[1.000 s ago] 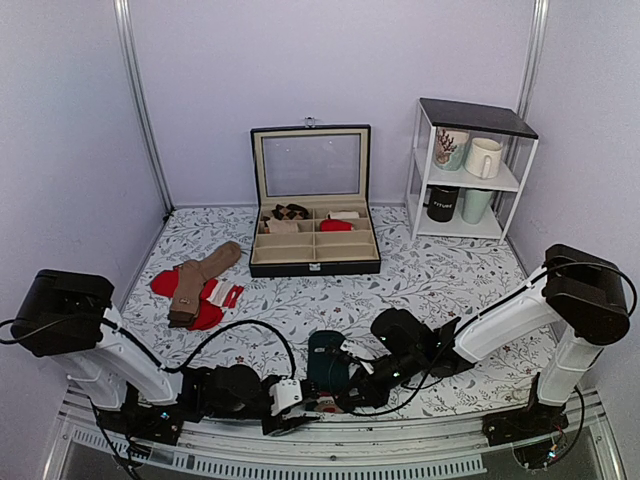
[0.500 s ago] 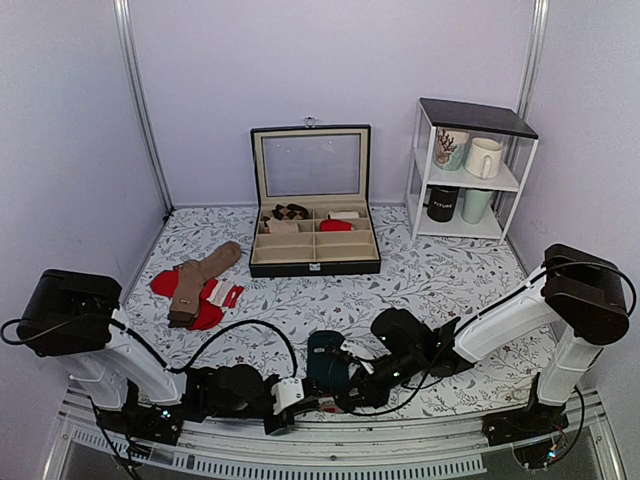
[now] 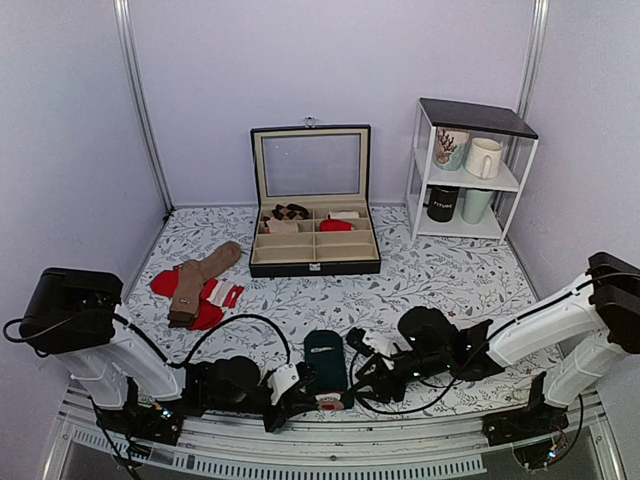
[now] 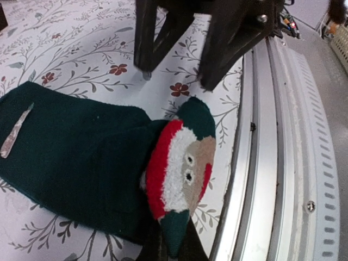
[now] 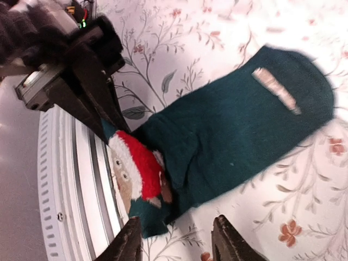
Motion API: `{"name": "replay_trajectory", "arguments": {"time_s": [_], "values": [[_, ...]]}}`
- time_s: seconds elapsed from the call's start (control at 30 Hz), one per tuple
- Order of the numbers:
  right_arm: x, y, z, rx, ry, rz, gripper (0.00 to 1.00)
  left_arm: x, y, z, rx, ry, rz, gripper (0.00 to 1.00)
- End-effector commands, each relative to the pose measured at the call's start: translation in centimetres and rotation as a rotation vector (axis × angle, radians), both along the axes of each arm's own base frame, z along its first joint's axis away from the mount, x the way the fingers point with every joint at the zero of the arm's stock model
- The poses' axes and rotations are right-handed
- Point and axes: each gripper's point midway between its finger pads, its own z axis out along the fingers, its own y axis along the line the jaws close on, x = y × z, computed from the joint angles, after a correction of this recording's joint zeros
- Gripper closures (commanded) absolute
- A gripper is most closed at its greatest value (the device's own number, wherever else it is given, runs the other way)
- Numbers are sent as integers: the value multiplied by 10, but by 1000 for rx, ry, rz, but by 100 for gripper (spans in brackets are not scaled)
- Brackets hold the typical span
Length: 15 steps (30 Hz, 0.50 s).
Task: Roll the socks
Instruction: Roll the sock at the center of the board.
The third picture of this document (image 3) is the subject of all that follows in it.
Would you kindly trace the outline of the dark green christmas sock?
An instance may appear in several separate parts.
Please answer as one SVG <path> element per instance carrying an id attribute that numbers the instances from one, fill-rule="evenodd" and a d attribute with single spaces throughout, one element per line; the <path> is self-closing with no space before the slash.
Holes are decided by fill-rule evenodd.
<path id="1" fill-rule="evenodd" d="M 305 387 L 313 396 L 320 410 L 338 411 L 351 409 L 353 395 L 345 364 L 342 337 L 330 330 L 314 330 L 304 339 L 304 360 L 314 369 L 314 378 Z"/>

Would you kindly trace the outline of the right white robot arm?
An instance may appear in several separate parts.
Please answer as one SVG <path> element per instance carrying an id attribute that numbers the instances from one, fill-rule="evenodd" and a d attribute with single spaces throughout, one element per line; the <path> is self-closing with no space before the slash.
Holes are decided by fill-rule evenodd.
<path id="1" fill-rule="evenodd" d="M 349 394 L 359 401 L 401 402 L 409 383 L 448 372 L 479 381 L 522 358 L 576 335 L 583 341 L 531 385 L 517 427 L 537 436 L 617 362 L 639 352 L 639 270 L 606 252 L 588 260 L 585 273 L 501 325 L 485 320 L 459 329 L 436 308 L 414 307 L 398 321 L 409 347 L 363 329 L 348 344 L 367 357 Z"/>

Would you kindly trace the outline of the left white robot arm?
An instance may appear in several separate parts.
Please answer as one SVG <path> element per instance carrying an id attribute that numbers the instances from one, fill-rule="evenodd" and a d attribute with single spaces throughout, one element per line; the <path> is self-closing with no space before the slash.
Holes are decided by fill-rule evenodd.
<path id="1" fill-rule="evenodd" d="M 251 359 L 178 364 L 132 321 L 122 281 L 108 272 L 50 267 L 16 320 L 16 342 L 57 357 L 89 393 L 98 426 L 175 444 L 185 417 L 208 411 L 253 414 L 275 432 L 319 407 L 305 392 L 312 365 L 287 362 L 266 374 Z"/>

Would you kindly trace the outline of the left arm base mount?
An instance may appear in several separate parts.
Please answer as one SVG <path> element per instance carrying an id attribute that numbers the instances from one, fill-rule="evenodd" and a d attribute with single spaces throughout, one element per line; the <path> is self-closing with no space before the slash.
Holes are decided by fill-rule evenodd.
<path id="1" fill-rule="evenodd" d="M 184 417 L 164 405 L 151 401 L 139 402 L 136 382 L 127 379 L 127 395 L 119 410 L 97 408 L 97 420 L 106 430 L 123 434 L 128 439 L 141 439 L 176 446 Z"/>

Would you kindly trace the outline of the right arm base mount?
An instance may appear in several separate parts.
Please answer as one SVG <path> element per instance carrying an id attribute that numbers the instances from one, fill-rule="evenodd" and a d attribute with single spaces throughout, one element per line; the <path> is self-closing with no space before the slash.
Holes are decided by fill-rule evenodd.
<path id="1" fill-rule="evenodd" d="M 482 433 L 490 446 L 502 445 L 550 434 L 569 425 L 567 407 L 545 402 L 543 383 L 546 373 L 534 378 L 525 407 L 485 415 Z"/>

